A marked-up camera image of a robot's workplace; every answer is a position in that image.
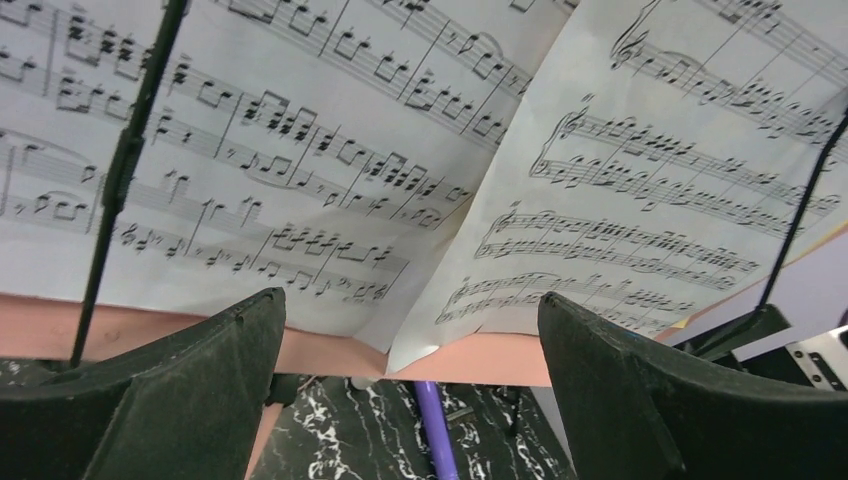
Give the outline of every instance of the marble pattern surface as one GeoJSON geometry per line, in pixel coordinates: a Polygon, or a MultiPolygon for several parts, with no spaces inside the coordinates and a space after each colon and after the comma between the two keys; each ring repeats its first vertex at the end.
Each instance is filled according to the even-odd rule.
{"type": "Polygon", "coordinates": [[[25,358],[0,358],[0,386],[25,387],[46,382],[56,375],[44,362],[25,358]]]}
{"type": "MultiPolygon", "coordinates": [[[[572,479],[568,459],[529,389],[518,434],[512,406],[493,387],[442,388],[460,478],[572,479]]],[[[436,480],[412,384],[380,381],[366,391],[345,379],[313,382],[283,409],[251,480],[436,480]]]]}

